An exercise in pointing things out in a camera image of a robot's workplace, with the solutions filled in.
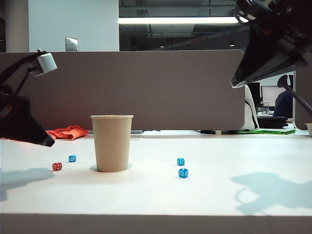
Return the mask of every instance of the wall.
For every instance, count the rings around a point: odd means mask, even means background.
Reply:
[[[119,51],[116,0],[6,0],[7,52],[65,51],[65,37],[79,51]]]
[[[5,1],[6,52],[28,52],[28,0]]]
[[[294,75],[294,72],[288,72],[288,73],[285,73],[285,74],[287,74],[287,75]],[[260,86],[263,86],[263,85],[275,85],[276,86],[277,82],[278,82],[278,79],[282,75],[283,74],[275,76],[275,77],[266,78],[266,79],[260,80],[258,82],[260,82]]]
[[[118,1],[29,0],[29,50],[65,51],[65,37],[79,51],[119,51]]]

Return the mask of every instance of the black cable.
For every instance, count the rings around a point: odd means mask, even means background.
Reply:
[[[29,74],[30,74],[32,71],[34,71],[33,68],[28,68],[28,69],[27,69],[26,74],[25,74],[23,80],[20,82],[20,84],[19,84],[17,90],[15,91],[14,95],[17,95],[17,94],[19,93],[20,89],[22,88],[22,86],[23,86],[24,83],[26,82],[26,80],[27,80]]]

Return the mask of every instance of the ceiling light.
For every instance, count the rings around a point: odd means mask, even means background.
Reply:
[[[119,24],[239,24],[235,17],[119,18]]]

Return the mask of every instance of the light switch plate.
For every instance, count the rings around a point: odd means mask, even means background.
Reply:
[[[65,37],[65,48],[68,52],[78,51],[78,39]]]

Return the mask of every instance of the red cloth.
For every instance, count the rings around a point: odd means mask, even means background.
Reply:
[[[89,131],[82,129],[79,126],[68,126],[67,128],[58,128],[47,131],[53,139],[70,139],[74,140],[89,134]]]

